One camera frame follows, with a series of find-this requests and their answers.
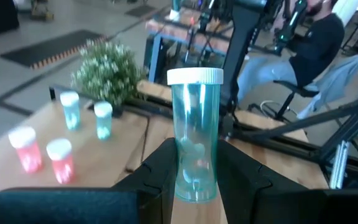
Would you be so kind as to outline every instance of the green leaves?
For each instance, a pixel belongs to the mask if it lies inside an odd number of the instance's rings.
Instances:
[[[71,74],[71,84],[83,93],[116,106],[136,97],[137,83],[145,77],[147,70],[136,65],[134,52],[114,42],[87,44],[87,49],[80,50],[83,63]]]

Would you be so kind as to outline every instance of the light blue jeans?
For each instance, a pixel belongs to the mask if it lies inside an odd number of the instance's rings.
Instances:
[[[287,81],[297,85],[295,72],[288,59],[276,57],[250,58],[237,79],[239,102],[255,86],[272,81]]]

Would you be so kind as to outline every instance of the red glowing container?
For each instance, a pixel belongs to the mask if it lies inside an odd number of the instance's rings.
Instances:
[[[37,144],[35,130],[18,127],[8,134],[9,142],[16,149],[23,169],[31,174],[42,167],[42,157]]]
[[[60,184],[67,184],[74,178],[71,143],[67,139],[55,139],[48,143],[47,153],[52,160],[55,177]]]

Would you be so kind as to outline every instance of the white plastic lid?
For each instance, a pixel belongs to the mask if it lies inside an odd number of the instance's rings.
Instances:
[[[53,161],[65,159],[70,153],[71,143],[67,139],[55,139],[47,145],[47,154]]]
[[[223,84],[221,68],[176,68],[167,72],[168,85],[176,84]]]
[[[94,113],[99,117],[104,117],[112,113],[112,106],[109,102],[101,101],[94,104]]]
[[[75,91],[66,91],[60,94],[60,101],[63,106],[71,106],[73,103],[77,102],[80,99],[78,93]]]
[[[16,149],[32,144],[35,141],[35,137],[34,128],[28,126],[15,128],[8,133],[9,142]]]
[[[180,20],[180,12],[171,9],[169,13],[169,19],[178,22]]]

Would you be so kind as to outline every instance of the teal plastic container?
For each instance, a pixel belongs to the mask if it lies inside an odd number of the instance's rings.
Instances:
[[[80,127],[80,97],[75,91],[65,91],[60,94],[60,101],[63,105],[67,129],[70,131]]]
[[[168,71],[172,86],[173,125],[178,146],[175,195],[186,202],[209,202],[216,196],[220,68]]]
[[[109,102],[101,101],[94,104],[96,115],[96,134],[98,139],[106,140],[111,136],[112,106]]]

